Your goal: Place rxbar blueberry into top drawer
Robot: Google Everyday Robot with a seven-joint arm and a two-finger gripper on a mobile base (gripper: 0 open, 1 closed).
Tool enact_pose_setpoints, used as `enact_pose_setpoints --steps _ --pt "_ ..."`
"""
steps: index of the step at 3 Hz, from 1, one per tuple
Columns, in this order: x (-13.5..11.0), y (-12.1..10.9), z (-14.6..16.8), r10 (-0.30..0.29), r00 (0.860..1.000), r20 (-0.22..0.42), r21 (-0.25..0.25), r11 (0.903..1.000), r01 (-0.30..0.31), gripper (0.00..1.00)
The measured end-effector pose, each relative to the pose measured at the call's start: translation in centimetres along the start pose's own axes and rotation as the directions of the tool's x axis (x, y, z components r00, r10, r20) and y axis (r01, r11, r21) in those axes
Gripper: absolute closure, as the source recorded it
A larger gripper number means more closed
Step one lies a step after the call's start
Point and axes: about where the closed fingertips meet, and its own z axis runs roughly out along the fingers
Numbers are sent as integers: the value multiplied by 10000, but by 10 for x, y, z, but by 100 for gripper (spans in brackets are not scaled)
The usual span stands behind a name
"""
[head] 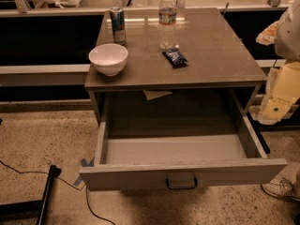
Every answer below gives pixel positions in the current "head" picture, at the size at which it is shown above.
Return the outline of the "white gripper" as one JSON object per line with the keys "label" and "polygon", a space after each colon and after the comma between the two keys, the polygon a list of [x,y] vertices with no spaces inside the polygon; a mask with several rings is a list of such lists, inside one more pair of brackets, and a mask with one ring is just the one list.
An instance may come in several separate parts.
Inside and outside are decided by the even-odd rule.
{"label": "white gripper", "polygon": [[271,95],[277,100],[263,97],[260,104],[249,109],[252,118],[262,125],[274,125],[292,117],[295,111],[293,104],[300,98],[300,62],[285,63],[277,73]]}

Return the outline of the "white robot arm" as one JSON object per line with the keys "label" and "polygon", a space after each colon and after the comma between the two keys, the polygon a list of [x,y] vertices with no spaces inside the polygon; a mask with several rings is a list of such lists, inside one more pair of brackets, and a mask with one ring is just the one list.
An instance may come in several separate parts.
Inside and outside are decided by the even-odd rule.
{"label": "white robot arm", "polygon": [[271,68],[265,95],[255,119],[274,125],[284,118],[300,98],[300,0],[290,3],[278,21],[266,27],[256,42],[275,45],[276,55],[286,60],[281,68]]}

